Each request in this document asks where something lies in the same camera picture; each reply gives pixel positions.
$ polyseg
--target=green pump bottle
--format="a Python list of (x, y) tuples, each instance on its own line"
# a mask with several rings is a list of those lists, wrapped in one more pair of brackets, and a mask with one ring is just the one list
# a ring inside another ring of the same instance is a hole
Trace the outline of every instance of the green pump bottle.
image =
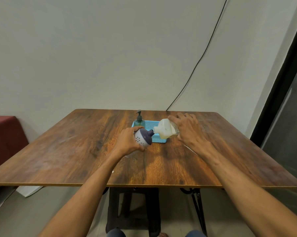
[(141, 125), (145, 128), (145, 120), (142, 120), (141, 110), (138, 110), (137, 113), (139, 114), (137, 116), (137, 119), (134, 121), (134, 126)]

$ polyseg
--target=forearm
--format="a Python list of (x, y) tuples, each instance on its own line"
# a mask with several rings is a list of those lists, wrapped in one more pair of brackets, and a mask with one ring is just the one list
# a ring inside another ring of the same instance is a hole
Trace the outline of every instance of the forearm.
[(195, 151), (209, 165), (257, 236), (297, 236), (297, 216), (216, 150)]
[(103, 190), (120, 158), (119, 153), (111, 153), (98, 170), (50, 220), (39, 236), (86, 236)]

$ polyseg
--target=jeans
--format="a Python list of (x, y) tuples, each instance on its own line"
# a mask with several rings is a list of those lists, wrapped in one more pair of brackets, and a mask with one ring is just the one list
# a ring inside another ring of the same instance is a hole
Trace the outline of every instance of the jeans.
[[(122, 230), (120, 229), (112, 229), (107, 233), (107, 237), (126, 237)], [(205, 237), (205, 235), (198, 230), (190, 231), (186, 237)]]

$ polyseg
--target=purple lid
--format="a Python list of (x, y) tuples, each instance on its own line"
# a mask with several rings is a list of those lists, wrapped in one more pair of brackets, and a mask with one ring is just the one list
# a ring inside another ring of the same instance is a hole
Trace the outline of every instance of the purple lid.
[(153, 130), (147, 131), (146, 129), (141, 128), (140, 133), (143, 136), (143, 139), (146, 141), (146, 143), (151, 145), (152, 144), (152, 136), (154, 135)]

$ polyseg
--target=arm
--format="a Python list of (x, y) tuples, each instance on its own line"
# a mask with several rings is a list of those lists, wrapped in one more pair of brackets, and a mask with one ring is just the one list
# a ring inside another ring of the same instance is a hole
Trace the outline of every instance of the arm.
[(200, 156), (256, 236), (297, 236), (297, 216), (222, 156), (206, 140), (195, 115), (178, 113), (178, 139)]
[(145, 151), (136, 143), (133, 132), (143, 128), (127, 128), (119, 135), (112, 152), (105, 162), (81, 186), (76, 194), (56, 213), (45, 226), (40, 237), (45, 236), (86, 236), (95, 216), (102, 193), (112, 170), (119, 160), (135, 150)]

